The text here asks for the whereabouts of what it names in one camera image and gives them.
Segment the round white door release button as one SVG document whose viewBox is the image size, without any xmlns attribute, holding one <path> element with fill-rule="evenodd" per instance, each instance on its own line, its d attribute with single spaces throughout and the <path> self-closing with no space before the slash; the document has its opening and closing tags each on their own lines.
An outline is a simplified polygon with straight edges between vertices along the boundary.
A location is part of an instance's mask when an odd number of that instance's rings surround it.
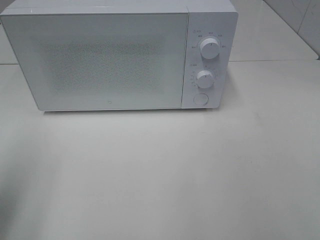
<svg viewBox="0 0 320 240">
<path fill-rule="evenodd" d="M 205 93 L 199 93 L 193 98 L 193 101 L 197 106 L 205 106 L 209 101 L 209 97 Z"/>
</svg>

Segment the white timer knob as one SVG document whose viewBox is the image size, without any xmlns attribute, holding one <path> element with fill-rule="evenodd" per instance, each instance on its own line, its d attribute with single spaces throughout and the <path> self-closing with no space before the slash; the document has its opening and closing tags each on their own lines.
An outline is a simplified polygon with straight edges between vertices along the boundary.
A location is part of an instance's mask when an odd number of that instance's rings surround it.
<svg viewBox="0 0 320 240">
<path fill-rule="evenodd" d="M 196 85 L 201 89 L 208 89 L 213 86 L 215 75 L 209 70 L 202 70 L 196 75 Z"/>
</svg>

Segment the white microwave door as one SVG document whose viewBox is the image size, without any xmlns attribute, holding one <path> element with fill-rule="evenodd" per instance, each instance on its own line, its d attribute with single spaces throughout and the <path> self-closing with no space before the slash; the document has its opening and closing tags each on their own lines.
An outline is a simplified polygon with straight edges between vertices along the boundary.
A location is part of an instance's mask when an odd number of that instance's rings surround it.
<svg viewBox="0 0 320 240">
<path fill-rule="evenodd" d="M 186 13 L 1 18 L 41 111 L 180 108 L 187 20 Z"/>
</svg>

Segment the white microwave oven body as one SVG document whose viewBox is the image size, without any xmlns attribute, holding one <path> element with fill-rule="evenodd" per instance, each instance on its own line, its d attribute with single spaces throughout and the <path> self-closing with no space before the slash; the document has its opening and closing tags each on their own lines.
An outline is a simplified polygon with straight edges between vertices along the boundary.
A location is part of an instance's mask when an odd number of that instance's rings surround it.
<svg viewBox="0 0 320 240">
<path fill-rule="evenodd" d="M 228 0 L 16 0 L 3 10 L 0 21 L 3 16 L 182 13 L 187 14 L 187 30 L 181 106 L 162 109 L 218 108 L 239 17 Z M 200 42 L 208 36 L 218 38 L 221 44 L 219 55 L 213 59 L 203 58 L 200 52 Z M 197 86 L 196 75 L 203 70 L 215 75 L 210 88 Z M 203 106 L 194 103 L 194 97 L 201 93 L 209 98 Z"/>
</svg>

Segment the upper white power knob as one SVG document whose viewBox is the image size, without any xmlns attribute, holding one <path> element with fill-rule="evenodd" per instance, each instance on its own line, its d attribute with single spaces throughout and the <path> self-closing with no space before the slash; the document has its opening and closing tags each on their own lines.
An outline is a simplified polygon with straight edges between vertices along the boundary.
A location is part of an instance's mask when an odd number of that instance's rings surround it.
<svg viewBox="0 0 320 240">
<path fill-rule="evenodd" d="M 200 53 L 204 59 L 211 60 L 220 54 L 221 42 L 215 36 L 207 36 L 199 43 Z"/>
</svg>

